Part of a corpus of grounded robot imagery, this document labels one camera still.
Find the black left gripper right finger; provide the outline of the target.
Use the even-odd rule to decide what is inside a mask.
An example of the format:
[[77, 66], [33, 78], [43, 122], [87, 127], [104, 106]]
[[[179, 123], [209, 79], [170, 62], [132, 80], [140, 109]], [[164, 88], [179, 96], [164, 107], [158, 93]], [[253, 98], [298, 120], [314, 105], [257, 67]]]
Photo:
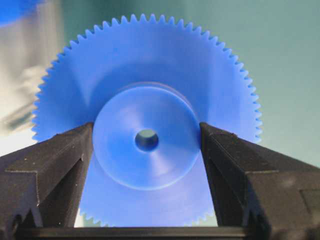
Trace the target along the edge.
[[257, 240], [320, 237], [320, 170], [303, 161], [200, 124], [219, 226], [251, 227]]

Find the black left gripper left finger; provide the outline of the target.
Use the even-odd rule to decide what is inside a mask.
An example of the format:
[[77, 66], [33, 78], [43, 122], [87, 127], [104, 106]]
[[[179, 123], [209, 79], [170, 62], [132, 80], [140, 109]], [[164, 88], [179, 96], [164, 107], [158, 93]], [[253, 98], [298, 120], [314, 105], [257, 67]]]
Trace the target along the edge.
[[0, 238], [73, 227], [93, 153], [89, 122], [0, 158]]

